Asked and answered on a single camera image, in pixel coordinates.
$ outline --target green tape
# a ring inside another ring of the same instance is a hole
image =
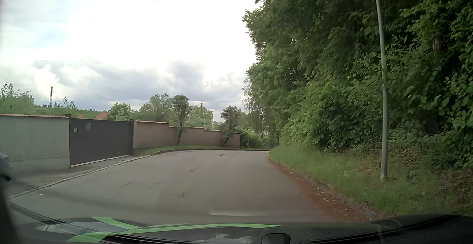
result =
[[[268,228],[268,227],[280,227],[279,225],[262,225],[262,224],[208,224],[208,225],[194,225],[194,226],[182,226],[182,227],[140,227],[138,229],[131,229],[123,232],[93,232],[86,233],[83,235],[76,235],[70,238],[69,242],[80,242],[80,243],[99,243],[105,237],[110,235],[126,235],[126,234],[139,234],[139,233],[151,233],[151,232],[162,232],[162,231],[174,231],[174,230],[186,230],[186,229],[199,229],[199,228],[211,228],[211,227],[248,227],[248,228]]]
[[[115,219],[112,219],[110,217],[100,217],[100,216],[95,216],[95,217],[92,217],[93,219],[97,220],[97,221],[100,221],[100,222],[103,222],[103,223],[106,223],[106,224],[109,224],[109,225],[113,225],[113,226],[116,226],[116,227],[121,227],[121,228],[124,228],[124,229],[139,229],[141,227],[139,226],[134,226],[134,225],[131,225],[131,224],[127,224],[127,223],[122,223],[120,221],[117,221]]]

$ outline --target brown wall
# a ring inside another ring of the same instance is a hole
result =
[[[177,142],[177,130],[166,122],[134,121],[133,148],[174,146]],[[222,132],[204,130],[203,127],[186,127],[182,132],[181,145],[222,146]],[[240,133],[234,134],[225,145],[240,147]]]

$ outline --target sidewalk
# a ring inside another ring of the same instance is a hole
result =
[[[12,182],[7,189],[7,197],[33,190],[56,181],[72,178],[81,174],[86,174],[99,170],[104,167],[112,166],[117,163],[123,163],[131,159],[138,159],[145,156],[125,156],[100,162],[74,166],[64,171],[50,171],[40,173],[21,173],[13,176]]]

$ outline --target roof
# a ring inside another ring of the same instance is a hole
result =
[[[101,120],[101,119],[105,118],[107,115],[108,115],[108,113],[101,113],[98,116],[96,116],[94,119],[95,120]]]
[[[161,123],[161,124],[169,124],[168,122],[159,122],[159,121],[144,121],[144,120],[135,120],[136,122],[146,122],[146,123]]]
[[[68,119],[66,116],[46,116],[46,115],[21,115],[21,114],[0,114],[2,117],[29,117],[29,118],[49,118],[49,119]]]

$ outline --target car hood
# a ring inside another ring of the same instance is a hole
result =
[[[287,223],[287,224],[161,224],[146,225],[111,217],[51,219],[21,225],[27,239],[50,239],[69,243],[263,243],[268,234],[285,234],[296,243],[317,243],[321,240],[350,239],[362,236],[379,240],[379,232],[419,227],[433,221],[458,219],[457,216],[420,215],[382,219],[371,223]]]

